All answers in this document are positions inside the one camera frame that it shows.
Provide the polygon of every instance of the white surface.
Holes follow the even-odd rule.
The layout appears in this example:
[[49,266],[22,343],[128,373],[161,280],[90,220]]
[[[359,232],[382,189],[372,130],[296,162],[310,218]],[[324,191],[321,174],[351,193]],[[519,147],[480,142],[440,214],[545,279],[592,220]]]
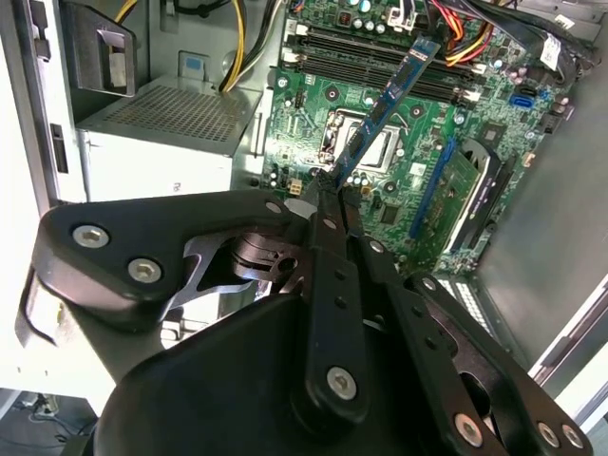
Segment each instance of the white surface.
[[[0,55],[5,55],[1,42]],[[13,326],[38,227],[38,209],[4,58],[0,59],[0,103],[0,195],[4,213],[4,223],[0,223],[0,245],[4,259],[3,273],[0,275],[0,387],[19,390],[25,375],[18,368],[25,366],[22,365],[23,350]]]
[[596,289],[591,294],[589,294],[589,297],[585,299],[585,301],[582,303],[577,312],[572,316],[570,321],[568,321],[568,323],[563,327],[560,333],[556,335],[555,339],[553,339],[553,342],[551,342],[551,344],[549,345],[549,347],[547,347],[541,357],[536,361],[536,363],[534,363],[534,366],[532,366],[532,368],[528,372],[528,375],[534,378],[539,373],[539,371],[542,369],[542,363],[547,358],[547,356],[551,354],[551,352],[555,349],[555,347],[564,337],[568,337],[570,333],[578,326],[582,319],[596,304],[598,299],[600,299],[601,296],[605,293],[606,287],[608,287],[608,275],[606,275],[601,280]]
[[[608,343],[579,372],[572,382],[557,397],[558,405],[571,417],[576,417],[606,384],[608,367]],[[608,413],[608,401],[604,401],[587,418],[579,423],[583,432],[589,432]]]
[[83,136],[90,201],[230,189],[232,160],[221,155],[92,131]]
[[47,121],[62,127],[69,171],[68,173],[58,173],[53,161],[57,196],[64,201],[85,202],[85,180],[72,116],[59,1],[41,1],[45,4],[47,13],[48,27],[45,29],[45,38],[48,41],[51,58],[48,62],[38,59],[38,70]]

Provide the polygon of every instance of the yellow wire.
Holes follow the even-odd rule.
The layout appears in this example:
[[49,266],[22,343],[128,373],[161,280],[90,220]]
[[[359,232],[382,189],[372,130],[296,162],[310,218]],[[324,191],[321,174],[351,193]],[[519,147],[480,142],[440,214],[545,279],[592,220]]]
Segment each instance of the yellow wire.
[[454,65],[456,65],[462,58],[464,58],[469,52],[472,52],[473,50],[475,50],[475,48],[477,46],[479,46],[481,43],[484,42],[485,37],[487,35],[487,31],[488,31],[488,27],[485,27],[485,32],[484,34],[482,34],[482,36],[480,36],[477,41],[475,43],[473,43],[471,46],[467,47],[465,50],[459,52],[456,55],[448,55],[446,57],[446,60],[448,61],[447,66],[448,67],[452,67]]
[[233,5],[235,6],[235,10],[237,11],[237,24],[238,24],[238,44],[237,44],[237,55],[235,55],[235,61],[232,65],[232,72],[230,73],[230,78],[226,82],[224,86],[224,91],[227,92],[230,88],[231,84],[235,81],[236,77],[240,73],[240,68],[243,63],[243,55],[245,53],[245,28],[243,25],[243,15],[240,11],[240,6],[238,5],[238,0],[232,0]]
[[118,11],[118,14],[116,15],[116,19],[114,19],[114,22],[120,24],[121,21],[123,20],[123,17],[128,13],[128,11],[135,6],[135,4],[137,3],[137,0],[126,0],[126,2],[124,2],[123,7],[121,8],[120,11]]

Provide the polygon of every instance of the blue pcie slot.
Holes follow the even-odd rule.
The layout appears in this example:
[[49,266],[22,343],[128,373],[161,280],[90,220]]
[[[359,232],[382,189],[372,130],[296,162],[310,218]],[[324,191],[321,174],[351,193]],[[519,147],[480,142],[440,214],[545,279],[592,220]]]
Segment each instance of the blue pcie slot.
[[447,145],[439,156],[439,160],[435,165],[435,169],[433,169],[433,173],[430,175],[427,190],[425,190],[425,194],[422,196],[422,201],[420,201],[420,205],[416,211],[416,217],[414,217],[414,221],[409,227],[409,237],[412,239],[416,238],[418,232],[420,231],[420,227],[422,226],[422,222],[425,219],[428,207],[430,206],[430,200],[435,193],[435,188],[437,188],[439,179],[446,168],[447,162],[449,162],[449,159],[452,157],[454,150],[456,150],[456,140],[454,140],[454,138],[450,138],[447,140]]
[[335,161],[332,177],[336,188],[339,189],[346,182],[397,106],[432,62],[439,48],[437,43],[425,38],[416,39],[395,74],[389,79],[384,91]]

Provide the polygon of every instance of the floor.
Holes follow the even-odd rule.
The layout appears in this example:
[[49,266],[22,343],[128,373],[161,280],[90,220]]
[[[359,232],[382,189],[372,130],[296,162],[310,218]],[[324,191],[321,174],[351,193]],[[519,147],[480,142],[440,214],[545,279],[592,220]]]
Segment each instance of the floor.
[[59,397],[60,421],[41,421],[31,408],[20,401],[0,420],[0,456],[59,456],[64,451],[66,437],[88,434],[95,423],[95,414],[84,399]]

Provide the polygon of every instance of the screw head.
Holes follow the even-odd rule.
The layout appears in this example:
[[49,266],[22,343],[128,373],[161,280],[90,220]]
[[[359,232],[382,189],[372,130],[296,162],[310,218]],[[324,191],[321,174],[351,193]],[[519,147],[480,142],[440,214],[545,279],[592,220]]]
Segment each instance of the screw head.
[[378,254],[381,254],[382,252],[384,252],[384,247],[377,240],[371,240],[370,247],[374,252],[376,252]]
[[484,442],[484,436],[477,424],[464,413],[458,413],[454,417],[454,424],[458,433],[466,440],[466,442],[476,448],[479,448]]
[[553,448],[560,447],[560,440],[558,436],[555,435],[553,429],[546,425],[543,422],[539,422],[539,432],[541,433],[542,438]]
[[563,431],[563,435],[566,436],[568,442],[570,442],[576,448],[583,448],[582,440],[579,435],[568,425],[562,425],[561,430]]
[[357,394],[357,384],[351,373],[337,366],[328,370],[327,384],[336,396],[345,401],[351,401]]
[[333,223],[328,218],[323,218],[323,223],[325,224],[325,226],[327,226],[328,228],[331,228],[333,230],[335,230],[337,228],[337,226],[335,225],[335,223]]
[[430,278],[428,277],[424,277],[422,279],[422,283],[425,284],[425,287],[427,287],[429,290],[432,290],[433,292],[435,290],[437,290],[437,287],[435,286],[435,282],[433,282]]
[[87,249],[99,249],[110,241],[107,232],[95,225],[79,226],[73,231],[72,237],[78,245]]
[[127,266],[129,275],[142,283],[154,283],[161,279],[162,269],[157,262],[147,258],[136,258]]
[[275,214],[280,214],[280,213],[281,213],[281,208],[280,208],[280,207],[278,207],[278,205],[277,205],[277,204],[274,204],[274,203],[273,203],[273,202],[271,202],[271,201],[268,201],[268,202],[266,203],[266,207],[267,207],[268,209],[270,209],[271,211],[273,211]]

